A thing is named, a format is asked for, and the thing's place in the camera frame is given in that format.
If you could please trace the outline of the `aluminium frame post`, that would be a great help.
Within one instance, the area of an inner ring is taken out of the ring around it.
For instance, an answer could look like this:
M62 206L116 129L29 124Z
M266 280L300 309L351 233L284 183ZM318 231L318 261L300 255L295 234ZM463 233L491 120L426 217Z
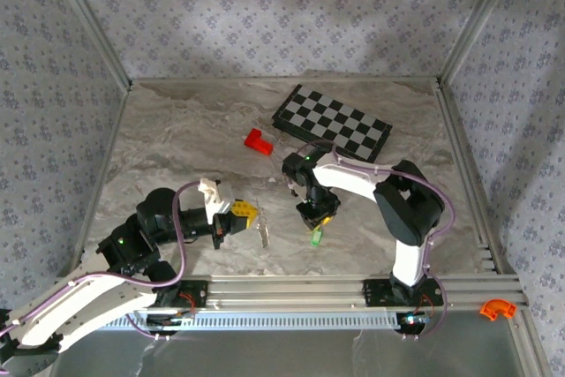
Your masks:
M90 37L94 47L101 55L104 63L117 84L124 90L131 88L132 82L122 66L118 54L113 49L109 38L104 33L101 23L87 0L67 0L78 16L82 26Z
M474 2L471 13L463 25L462 31L457 36L453 48L450 50L441 67L441 71L438 75L438 81L441 87L449 85L453 81L499 1L500 0L476 0Z

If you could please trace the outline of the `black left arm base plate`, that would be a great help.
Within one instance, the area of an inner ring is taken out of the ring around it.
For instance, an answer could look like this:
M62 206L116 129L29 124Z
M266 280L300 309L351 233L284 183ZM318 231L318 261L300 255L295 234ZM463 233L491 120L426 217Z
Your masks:
M181 280L157 290L153 307L202 308L206 305L208 281Z

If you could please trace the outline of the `controller board with LED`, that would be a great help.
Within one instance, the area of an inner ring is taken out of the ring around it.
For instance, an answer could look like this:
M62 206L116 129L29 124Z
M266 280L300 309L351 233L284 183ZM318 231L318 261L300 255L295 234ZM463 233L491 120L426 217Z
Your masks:
M398 313L396 319L399 325L396 332L407 336L420 335L424 331L426 324L431 320L430 317L423 312Z
M146 325L149 328L178 327L183 322L193 320L194 313L173 313L173 314L149 314Z

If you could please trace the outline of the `black and white chessboard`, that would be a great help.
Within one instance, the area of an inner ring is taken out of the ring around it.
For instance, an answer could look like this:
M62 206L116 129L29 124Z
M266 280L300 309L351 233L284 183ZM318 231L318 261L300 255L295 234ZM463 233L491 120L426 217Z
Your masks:
M324 139L339 154L374 162L392 125L318 91L297 85L272 116L274 128L305 142Z

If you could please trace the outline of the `aluminium front rail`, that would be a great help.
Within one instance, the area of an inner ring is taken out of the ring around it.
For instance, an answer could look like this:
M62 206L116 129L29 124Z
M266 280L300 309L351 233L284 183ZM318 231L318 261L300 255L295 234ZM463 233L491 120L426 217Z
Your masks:
M366 309L365 275L208 276L207 311L347 312ZM500 298L525 308L529 299L516 275L445 275L439 277L448 308L478 310Z

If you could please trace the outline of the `red plastic block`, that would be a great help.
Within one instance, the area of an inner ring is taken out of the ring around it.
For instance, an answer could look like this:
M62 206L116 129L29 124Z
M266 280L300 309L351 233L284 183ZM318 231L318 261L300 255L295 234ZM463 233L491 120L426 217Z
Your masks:
M262 138L262 132L259 129L252 128L245 138L244 142L246 147L261 153L265 156L270 156L273 152L274 146L272 143Z

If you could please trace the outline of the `metal key organizer with rings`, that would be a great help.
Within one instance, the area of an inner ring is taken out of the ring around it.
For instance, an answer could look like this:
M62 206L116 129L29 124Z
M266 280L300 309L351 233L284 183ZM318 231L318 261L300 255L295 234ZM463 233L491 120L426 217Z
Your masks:
M262 206L260 205L258 199L255 200L255 206L256 206L257 211L258 211L257 229L258 229L258 232L260 234L261 246L263 248L267 248L270 245L270 236L269 236L269 231L268 231L268 227L267 227L267 218L266 218L264 210L263 210Z

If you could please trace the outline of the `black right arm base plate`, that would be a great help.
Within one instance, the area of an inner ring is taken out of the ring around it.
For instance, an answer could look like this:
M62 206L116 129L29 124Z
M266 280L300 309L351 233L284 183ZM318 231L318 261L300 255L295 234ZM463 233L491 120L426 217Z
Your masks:
M414 286L401 283L392 275L388 278L369 278L363 281L362 293L365 305L416 307L427 298L433 306L444 305L442 289L431 278L423 276Z

